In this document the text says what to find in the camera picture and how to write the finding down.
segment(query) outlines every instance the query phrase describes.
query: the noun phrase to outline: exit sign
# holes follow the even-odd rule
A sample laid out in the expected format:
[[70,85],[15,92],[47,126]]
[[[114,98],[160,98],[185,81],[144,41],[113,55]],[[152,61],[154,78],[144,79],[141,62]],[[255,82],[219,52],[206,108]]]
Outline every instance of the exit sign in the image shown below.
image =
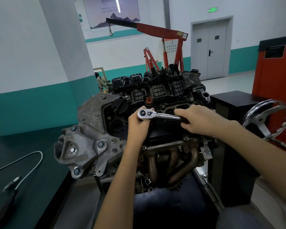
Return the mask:
[[215,12],[215,11],[217,11],[217,8],[210,8],[209,9],[209,13],[212,13],[212,12]]

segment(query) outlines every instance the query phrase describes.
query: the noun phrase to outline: person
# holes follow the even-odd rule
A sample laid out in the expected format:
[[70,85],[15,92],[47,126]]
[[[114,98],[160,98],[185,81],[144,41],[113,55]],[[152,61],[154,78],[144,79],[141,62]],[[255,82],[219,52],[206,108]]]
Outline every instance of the person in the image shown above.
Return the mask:
[[[174,113],[188,119],[190,123],[181,123],[181,127],[190,133],[213,136],[235,149],[286,202],[285,151],[246,130],[237,121],[225,119],[204,106],[191,105],[186,110],[175,109]],[[94,229],[133,227],[133,198],[137,161],[141,146],[147,136],[149,123],[150,120],[140,120],[137,112],[129,117],[126,148],[103,201]]]

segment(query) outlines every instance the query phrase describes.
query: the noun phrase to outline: white panel with holes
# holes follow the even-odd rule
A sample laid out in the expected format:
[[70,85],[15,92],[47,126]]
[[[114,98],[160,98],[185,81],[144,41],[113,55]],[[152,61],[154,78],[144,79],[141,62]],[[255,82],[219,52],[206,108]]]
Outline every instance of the white panel with holes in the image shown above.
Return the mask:
[[167,52],[168,64],[174,63],[175,57],[176,57],[178,39],[164,41],[164,45],[165,45],[165,50]]

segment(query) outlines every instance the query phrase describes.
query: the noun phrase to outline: workbench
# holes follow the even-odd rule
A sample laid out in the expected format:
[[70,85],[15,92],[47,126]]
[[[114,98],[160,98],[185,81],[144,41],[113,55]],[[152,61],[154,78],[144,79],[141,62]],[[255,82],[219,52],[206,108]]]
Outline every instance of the workbench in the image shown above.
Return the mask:
[[[0,167],[37,150],[44,154],[41,164],[19,186],[15,211],[4,229],[48,228],[52,224],[73,183],[69,169],[55,160],[53,152],[65,127],[69,126],[0,137]],[[2,192],[3,188],[18,176],[24,178],[39,160],[40,154],[35,153],[0,170],[0,208],[12,194]]]

